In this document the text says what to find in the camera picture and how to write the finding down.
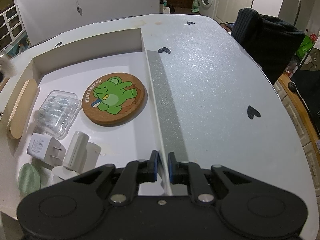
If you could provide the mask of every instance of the white power adapter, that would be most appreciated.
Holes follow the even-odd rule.
[[[53,174],[64,180],[79,175],[81,166],[84,164],[84,156],[87,153],[88,140],[89,136],[87,134],[76,131],[71,139],[62,166],[54,167],[52,169]]]
[[[61,151],[61,143],[47,134],[33,133],[27,153],[51,166],[54,166]]]

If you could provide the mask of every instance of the tiled floor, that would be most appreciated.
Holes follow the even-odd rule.
[[[175,12],[173,14],[194,14],[194,15],[200,15],[200,13],[193,13],[191,12],[190,8],[174,8]]]

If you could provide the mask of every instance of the wooden counter edge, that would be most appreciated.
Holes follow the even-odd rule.
[[[316,152],[318,163],[320,165],[320,153],[319,153],[318,147],[316,145],[316,141],[319,140],[319,137],[318,137],[318,134],[316,133],[316,130],[313,127],[313,124],[309,118],[308,112],[305,109],[305,107],[304,107],[303,103],[301,102],[301,100],[299,99],[299,97],[289,90],[288,83],[291,82],[290,78],[287,75],[282,74],[280,76],[280,78],[278,79],[278,81],[280,82],[280,84],[282,85],[284,90],[287,92],[289,98],[291,99],[292,103],[294,104],[295,108],[297,109],[297,111],[300,115],[300,118],[302,119],[302,122],[307,129],[307,132],[310,137],[313,149]]]

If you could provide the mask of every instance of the clear plastic case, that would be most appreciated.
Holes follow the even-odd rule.
[[[37,127],[56,139],[63,139],[81,109],[74,93],[52,91],[35,115]]]

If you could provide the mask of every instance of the wooden popsicle stick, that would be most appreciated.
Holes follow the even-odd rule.
[[[7,126],[8,134],[12,139],[21,138],[37,89],[38,84],[34,79],[27,80],[23,85]]]

